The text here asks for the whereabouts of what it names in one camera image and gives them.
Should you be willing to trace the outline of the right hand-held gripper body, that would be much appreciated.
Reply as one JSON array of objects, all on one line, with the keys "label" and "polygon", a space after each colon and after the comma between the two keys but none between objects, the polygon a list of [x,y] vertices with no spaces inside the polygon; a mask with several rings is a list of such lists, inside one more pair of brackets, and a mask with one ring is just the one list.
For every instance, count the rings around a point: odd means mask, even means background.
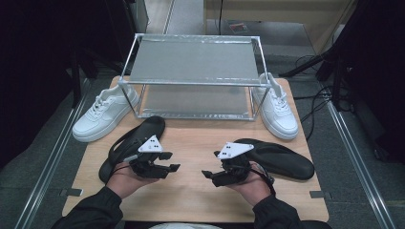
[{"label": "right hand-held gripper body", "polygon": [[220,150],[219,160],[223,170],[212,180],[216,187],[236,184],[246,180],[251,169],[245,153],[253,149],[252,144],[226,142]]}]

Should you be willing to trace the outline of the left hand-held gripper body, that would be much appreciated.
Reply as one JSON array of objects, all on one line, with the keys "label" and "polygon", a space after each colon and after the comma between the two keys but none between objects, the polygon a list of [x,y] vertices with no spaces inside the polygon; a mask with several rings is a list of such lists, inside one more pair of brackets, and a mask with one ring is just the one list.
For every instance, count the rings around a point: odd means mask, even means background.
[{"label": "left hand-held gripper body", "polygon": [[168,174],[164,174],[162,171],[164,166],[155,163],[163,152],[158,138],[152,135],[138,148],[136,157],[131,159],[129,164],[133,172],[140,177],[166,178]]}]

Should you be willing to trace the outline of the black slipper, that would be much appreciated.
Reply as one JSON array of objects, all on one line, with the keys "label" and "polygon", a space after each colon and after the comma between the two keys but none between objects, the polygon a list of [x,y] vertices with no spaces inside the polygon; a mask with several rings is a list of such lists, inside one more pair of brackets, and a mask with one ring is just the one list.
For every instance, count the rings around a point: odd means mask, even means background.
[{"label": "black slipper", "polygon": [[258,162],[272,174],[298,180],[308,180],[314,176],[312,162],[286,146],[253,138],[237,139],[235,143],[251,144],[253,149],[246,153],[246,157]]},{"label": "black slipper", "polygon": [[116,166],[125,158],[138,153],[138,148],[151,136],[160,138],[165,129],[165,121],[160,116],[151,116],[145,119],[136,128],[120,137],[110,148],[107,159],[98,171],[98,177],[107,183]]}]

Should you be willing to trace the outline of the white sneaker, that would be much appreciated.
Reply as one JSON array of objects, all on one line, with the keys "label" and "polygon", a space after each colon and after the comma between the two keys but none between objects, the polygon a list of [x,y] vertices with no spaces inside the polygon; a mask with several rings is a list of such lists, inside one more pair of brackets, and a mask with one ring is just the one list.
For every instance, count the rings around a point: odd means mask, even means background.
[{"label": "white sneaker", "polygon": [[80,142],[103,138],[115,129],[138,101],[138,93],[130,85],[116,85],[102,90],[93,105],[73,126],[73,137]]},{"label": "white sneaker", "polygon": [[298,135],[298,123],[288,104],[286,92],[271,73],[261,73],[259,79],[268,83],[268,86],[253,89],[264,125],[279,138],[294,139]]}]

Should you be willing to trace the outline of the metal shoe rack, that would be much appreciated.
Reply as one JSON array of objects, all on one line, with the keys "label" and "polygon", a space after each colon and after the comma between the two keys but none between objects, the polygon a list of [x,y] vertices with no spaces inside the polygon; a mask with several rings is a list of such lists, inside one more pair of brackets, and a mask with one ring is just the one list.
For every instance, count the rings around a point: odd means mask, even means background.
[{"label": "metal shoe rack", "polygon": [[118,83],[137,87],[138,118],[254,120],[270,80],[258,36],[138,33]]}]

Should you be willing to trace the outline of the person's right hand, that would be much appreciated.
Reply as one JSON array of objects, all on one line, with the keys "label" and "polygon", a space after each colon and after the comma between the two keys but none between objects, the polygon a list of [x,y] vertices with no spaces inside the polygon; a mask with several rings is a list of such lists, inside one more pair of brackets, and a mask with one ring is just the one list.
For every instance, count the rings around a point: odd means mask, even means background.
[{"label": "person's right hand", "polygon": [[264,198],[272,195],[262,175],[265,173],[261,166],[250,161],[252,171],[249,172],[245,181],[228,185],[228,188],[238,192],[251,206],[255,206]]}]

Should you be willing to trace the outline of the person's left hand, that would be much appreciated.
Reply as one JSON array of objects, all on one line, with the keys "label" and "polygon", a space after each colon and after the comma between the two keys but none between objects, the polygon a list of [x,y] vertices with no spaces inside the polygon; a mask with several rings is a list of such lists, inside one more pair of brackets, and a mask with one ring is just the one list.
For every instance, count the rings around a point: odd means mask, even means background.
[{"label": "person's left hand", "polygon": [[121,199],[128,198],[141,187],[157,182],[156,178],[139,177],[127,162],[119,163],[106,186]]}]

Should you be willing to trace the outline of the person's white clothing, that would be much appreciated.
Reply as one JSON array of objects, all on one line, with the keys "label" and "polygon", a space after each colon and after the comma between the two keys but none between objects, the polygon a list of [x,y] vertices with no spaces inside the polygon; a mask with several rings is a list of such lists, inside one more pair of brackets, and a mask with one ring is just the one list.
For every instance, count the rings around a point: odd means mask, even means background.
[{"label": "person's white clothing", "polygon": [[154,225],[149,229],[223,229],[210,224],[169,222]]}]

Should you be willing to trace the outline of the black tripod stand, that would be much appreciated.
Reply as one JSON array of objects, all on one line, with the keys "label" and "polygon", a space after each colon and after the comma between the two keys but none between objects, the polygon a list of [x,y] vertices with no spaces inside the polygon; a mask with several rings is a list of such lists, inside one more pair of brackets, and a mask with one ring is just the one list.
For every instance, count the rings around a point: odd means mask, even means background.
[{"label": "black tripod stand", "polygon": [[332,105],[338,112],[348,112],[352,108],[352,105],[349,103],[349,100],[341,94],[344,76],[344,61],[340,57],[339,51],[334,46],[325,52],[313,56],[304,64],[301,64],[286,73],[280,73],[279,76],[293,77],[317,64],[321,64],[315,74],[318,81],[326,81],[330,76],[333,76],[333,83],[331,85]]}]

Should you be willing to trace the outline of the red label card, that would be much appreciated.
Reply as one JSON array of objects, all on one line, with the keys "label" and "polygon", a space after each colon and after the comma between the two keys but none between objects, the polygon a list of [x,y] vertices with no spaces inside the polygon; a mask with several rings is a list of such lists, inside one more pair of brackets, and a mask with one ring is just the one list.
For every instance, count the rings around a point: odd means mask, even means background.
[{"label": "red label card", "polygon": [[232,30],[233,33],[245,33],[248,32],[248,27],[244,23],[233,23],[229,24],[229,28]]}]

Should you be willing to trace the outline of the black curtain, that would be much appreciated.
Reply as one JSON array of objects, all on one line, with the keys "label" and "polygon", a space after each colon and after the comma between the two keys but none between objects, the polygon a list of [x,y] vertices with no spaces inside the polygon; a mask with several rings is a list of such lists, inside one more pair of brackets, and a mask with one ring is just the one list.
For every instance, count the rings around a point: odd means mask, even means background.
[{"label": "black curtain", "polygon": [[336,45],[376,157],[405,164],[405,0],[358,0]]},{"label": "black curtain", "polygon": [[73,90],[73,47],[121,58],[133,0],[0,0],[0,170]]}]

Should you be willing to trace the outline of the black stand post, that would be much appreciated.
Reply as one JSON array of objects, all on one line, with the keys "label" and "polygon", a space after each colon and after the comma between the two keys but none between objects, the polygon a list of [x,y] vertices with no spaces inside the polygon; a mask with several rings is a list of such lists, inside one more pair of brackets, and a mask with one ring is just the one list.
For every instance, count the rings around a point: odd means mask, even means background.
[{"label": "black stand post", "polygon": [[85,73],[88,78],[96,78],[97,69],[94,60],[91,57],[91,52],[88,49],[81,47],[73,47],[71,51],[71,70],[73,81],[73,107],[75,108],[81,99],[81,81],[79,70]]}]

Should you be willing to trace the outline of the metal floor rail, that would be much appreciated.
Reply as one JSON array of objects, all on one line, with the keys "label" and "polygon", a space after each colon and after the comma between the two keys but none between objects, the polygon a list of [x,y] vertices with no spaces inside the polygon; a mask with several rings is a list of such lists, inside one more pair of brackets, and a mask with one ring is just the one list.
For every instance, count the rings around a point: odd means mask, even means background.
[{"label": "metal floor rail", "polygon": [[335,109],[334,105],[329,102],[328,110],[331,118],[336,126],[336,129],[345,145],[348,156],[352,162],[353,169],[355,170],[358,179],[362,185],[365,195],[370,203],[373,213],[381,229],[397,229],[392,218],[392,215],[385,203],[384,198],[381,196],[372,175],[366,166],[360,151],[358,150],[350,130],[344,120],[344,117]]},{"label": "metal floor rail", "polygon": [[78,120],[79,114],[83,110],[85,99],[88,91],[91,89],[93,82],[90,79],[85,79],[80,89],[82,90],[82,97],[78,100],[74,108],[71,108],[69,116],[65,121],[61,133],[59,134],[56,143],[48,157],[41,174],[30,192],[26,205],[16,222],[14,229],[29,229],[32,225],[33,219],[39,209],[39,206],[49,188],[55,170],[62,158],[66,145],[72,134],[73,124]]}]

